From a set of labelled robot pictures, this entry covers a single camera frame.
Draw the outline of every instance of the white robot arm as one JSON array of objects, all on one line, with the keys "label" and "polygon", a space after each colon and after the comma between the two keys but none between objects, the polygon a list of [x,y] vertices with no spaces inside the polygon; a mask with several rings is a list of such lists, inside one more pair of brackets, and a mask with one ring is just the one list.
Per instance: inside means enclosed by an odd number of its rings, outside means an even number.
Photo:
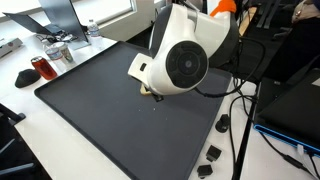
[{"label": "white robot arm", "polygon": [[210,17],[177,4],[166,7],[153,27],[150,56],[138,54],[128,74],[156,95],[192,90],[205,77],[209,57],[225,41],[230,16]]}]

